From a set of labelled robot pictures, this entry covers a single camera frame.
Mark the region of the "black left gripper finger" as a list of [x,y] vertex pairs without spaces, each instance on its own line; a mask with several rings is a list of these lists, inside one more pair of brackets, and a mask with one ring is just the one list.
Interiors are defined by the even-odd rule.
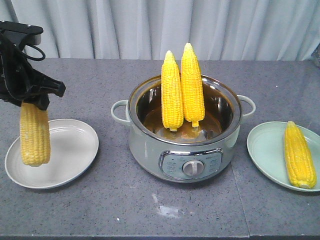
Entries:
[[63,97],[66,86],[62,81],[55,80],[38,70],[33,69],[25,84],[26,93],[29,96],[41,94],[55,94],[58,97]]
[[48,106],[50,104],[49,96],[47,93],[41,93],[38,95],[26,95],[21,94],[20,97],[20,104],[19,106],[22,106],[22,103],[28,103],[35,105],[38,109],[42,111],[46,111],[48,109]]

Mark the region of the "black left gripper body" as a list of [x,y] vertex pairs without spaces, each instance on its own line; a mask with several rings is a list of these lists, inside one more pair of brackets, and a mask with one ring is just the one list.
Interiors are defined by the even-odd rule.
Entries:
[[13,21],[0,22],[0,98],[20,106],[19,95],[28,95],[26,83],[34,70],[28,60],[41,61],[37,47],[43,28]]

